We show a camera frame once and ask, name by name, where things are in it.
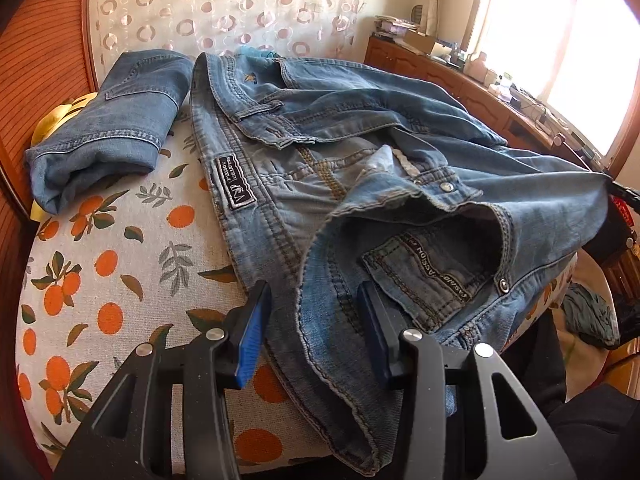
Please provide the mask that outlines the light blue denim jeans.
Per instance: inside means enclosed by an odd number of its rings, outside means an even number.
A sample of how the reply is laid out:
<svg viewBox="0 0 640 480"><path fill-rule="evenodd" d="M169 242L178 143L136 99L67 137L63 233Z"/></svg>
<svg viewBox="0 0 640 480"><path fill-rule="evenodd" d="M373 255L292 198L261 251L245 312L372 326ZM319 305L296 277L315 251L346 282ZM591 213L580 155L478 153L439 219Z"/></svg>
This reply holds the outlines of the light blue denim jeans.
<svg viewBox="0 0 640 480"><path fill-rule="evenodd" d="M357 309L504 348L602 226L608 179L510 148L444 89L334 58L200 55L191 118L235 274L268 282L267 358L331 452L392 459L401 396Z"/></svg>

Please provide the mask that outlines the wooden sideboard cabinet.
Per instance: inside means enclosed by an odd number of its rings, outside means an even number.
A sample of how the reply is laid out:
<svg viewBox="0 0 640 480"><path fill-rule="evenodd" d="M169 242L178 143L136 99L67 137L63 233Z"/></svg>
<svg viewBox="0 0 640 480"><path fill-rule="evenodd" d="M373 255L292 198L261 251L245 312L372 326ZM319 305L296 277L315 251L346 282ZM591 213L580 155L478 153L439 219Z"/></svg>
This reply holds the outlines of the wooden sideboard cabinet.
<svg viewBox="0 0 640 480"><path fill-rule="evenodd" d="M457 70L375 35L369 38L364 62L386 72L437 84L458 100L472 116L503 136L511 148L558 156L590 169L562 136L552 139L531 119L501 102L487 89Z"/></svg>

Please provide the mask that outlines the orange print bed sheet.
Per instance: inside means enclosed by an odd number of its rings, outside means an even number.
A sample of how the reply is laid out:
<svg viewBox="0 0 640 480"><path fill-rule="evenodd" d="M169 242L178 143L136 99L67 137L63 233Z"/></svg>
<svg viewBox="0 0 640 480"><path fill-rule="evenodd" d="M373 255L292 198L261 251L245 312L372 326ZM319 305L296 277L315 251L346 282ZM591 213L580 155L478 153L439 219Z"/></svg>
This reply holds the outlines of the orange print bed sheet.
<svg viewBox="0 0 640 480"><path fill-rule="evenodd" d="M152 172L99 184L57 216L32 214L15 368L29 434L55 466L135 346L185 344L244 297L186 110Z"/></svg>

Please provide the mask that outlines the pink bottle on sideboard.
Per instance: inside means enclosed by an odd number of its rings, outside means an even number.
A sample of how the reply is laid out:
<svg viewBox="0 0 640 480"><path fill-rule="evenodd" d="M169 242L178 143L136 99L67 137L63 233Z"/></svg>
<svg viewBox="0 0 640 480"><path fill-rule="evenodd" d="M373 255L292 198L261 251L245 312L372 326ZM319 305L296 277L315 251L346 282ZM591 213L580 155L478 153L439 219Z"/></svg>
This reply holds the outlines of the pink bottle on sideboard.
<svg viewBox="0 0 640 480"><path fill-rule="evenodd" d="M487 54L484 51L477 53L474 58L470 56L465 62L463 73L482 84L487 74L486 60Z"/></svg>

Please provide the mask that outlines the open cardboard box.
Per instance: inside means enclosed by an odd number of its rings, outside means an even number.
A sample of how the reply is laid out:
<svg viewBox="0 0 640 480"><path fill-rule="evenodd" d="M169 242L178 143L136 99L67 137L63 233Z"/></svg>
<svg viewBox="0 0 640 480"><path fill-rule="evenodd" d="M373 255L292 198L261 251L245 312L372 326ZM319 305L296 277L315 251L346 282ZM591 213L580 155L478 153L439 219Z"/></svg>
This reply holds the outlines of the open cardboard box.
<svg viewBox="0 0 640 480"><path fill-rule="evenodd" d="M446 56L450 55L452 51L448 42L440 41L433 36L423 35L415 30L408 30L402 40L416 50L431 56Z"/></svg>

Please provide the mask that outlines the dark blue folded jeans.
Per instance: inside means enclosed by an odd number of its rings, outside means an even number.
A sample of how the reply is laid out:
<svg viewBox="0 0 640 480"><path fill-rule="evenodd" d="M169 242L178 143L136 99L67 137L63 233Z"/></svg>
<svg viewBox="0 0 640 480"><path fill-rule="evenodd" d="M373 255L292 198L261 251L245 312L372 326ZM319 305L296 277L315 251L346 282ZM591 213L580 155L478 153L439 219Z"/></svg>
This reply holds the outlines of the dark blue folded jeans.
<svg viewBox="0 0 640 480"><path fill-rule="evenodd" d="M34 201L59 214L107 177L153 171L192 70L190 58L171 50L119 55L96 97L26 151Z"/></svg>

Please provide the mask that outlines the stack of papers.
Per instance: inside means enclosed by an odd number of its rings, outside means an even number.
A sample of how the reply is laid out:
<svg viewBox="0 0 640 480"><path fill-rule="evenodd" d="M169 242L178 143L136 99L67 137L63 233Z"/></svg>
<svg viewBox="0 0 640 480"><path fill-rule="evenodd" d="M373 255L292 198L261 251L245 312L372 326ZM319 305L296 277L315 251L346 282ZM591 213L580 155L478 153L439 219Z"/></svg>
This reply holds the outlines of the stack of papers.
<svg viewBox="0 0 640 480"><path fill-rule="evenodd" d="M419 29L416 23L389 15L375 15L374 26L377 34L390 38L402 38L408 32L416 32Z"/></svg>

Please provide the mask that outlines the yellow plush toy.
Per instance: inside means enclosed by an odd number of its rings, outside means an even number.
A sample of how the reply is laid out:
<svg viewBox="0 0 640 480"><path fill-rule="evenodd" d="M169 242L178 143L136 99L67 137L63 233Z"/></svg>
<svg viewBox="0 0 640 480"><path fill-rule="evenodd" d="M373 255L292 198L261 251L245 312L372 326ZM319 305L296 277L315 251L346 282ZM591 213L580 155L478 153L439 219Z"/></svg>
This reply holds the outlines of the yellow plush toy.
<svg viewBox="0 0 640 480"><path fill-rule="evenodd" d="M70 103L61 104L51 110L36 125L30 139L30 146L34 148L44 140L49 139L58 128L74 118L97 95L96 92L90 92Z"/></svg>

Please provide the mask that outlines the circle pattern sheer curtain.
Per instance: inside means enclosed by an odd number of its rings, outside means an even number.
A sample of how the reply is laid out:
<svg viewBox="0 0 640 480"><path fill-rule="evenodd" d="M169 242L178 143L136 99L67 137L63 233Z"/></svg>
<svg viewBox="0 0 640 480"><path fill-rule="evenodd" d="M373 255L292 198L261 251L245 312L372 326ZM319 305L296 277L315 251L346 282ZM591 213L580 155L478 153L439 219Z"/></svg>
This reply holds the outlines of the circle pattern sheer curtain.
<svg viewBox="0 0 640 480"><path fill-rule="evenodd" d="M196 58L244 47L283 56L348 58L367 0L89 0L94 70L104 79L126 51Z"/></svg>

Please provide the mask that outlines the cardboard box with blue items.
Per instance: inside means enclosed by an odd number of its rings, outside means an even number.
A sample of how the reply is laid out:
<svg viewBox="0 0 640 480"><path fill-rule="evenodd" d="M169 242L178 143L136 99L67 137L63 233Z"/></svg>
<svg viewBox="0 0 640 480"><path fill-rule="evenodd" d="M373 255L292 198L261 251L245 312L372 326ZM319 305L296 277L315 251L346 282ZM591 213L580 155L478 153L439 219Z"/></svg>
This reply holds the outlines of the cardboard box with blue items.
<svg viewBox="0 0 640 480"><path fill-rule="evenodd" d="M278 58L280 54L271 49L258 49L251 46L242 46L236 50L239 55L250 56L251 58Z"/></svg>

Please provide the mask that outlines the wooden louvered wardrobe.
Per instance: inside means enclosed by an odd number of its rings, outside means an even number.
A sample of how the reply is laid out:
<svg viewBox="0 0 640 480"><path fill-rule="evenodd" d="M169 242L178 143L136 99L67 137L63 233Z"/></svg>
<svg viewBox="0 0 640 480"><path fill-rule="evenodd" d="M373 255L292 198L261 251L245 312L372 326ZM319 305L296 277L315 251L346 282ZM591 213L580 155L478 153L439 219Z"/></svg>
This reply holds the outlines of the wooden louvered wardrobe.
<svg viewBox="0 0 640 480"><path fill-rule="evenodd" d="M40 118L96 90L87 32L88 0L1 0L1 475L9 463L29 477L51 469L29 429L15 367L18 300L36 236L24 153Z"/></svg>

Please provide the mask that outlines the window with wooden frame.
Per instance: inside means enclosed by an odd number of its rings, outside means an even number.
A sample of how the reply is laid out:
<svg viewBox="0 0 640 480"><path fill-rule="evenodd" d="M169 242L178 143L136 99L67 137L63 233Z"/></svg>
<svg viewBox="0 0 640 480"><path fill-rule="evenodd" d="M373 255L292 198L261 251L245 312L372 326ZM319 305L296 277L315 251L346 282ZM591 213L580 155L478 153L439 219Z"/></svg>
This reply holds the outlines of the window with wooden frame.
<svg viewBox="0 0 640 480"><path fill-rule="evenodd" d="M526 112L612 162L639 70L639 22L625 0L480 0L468 50L510 77Z"/></svg>

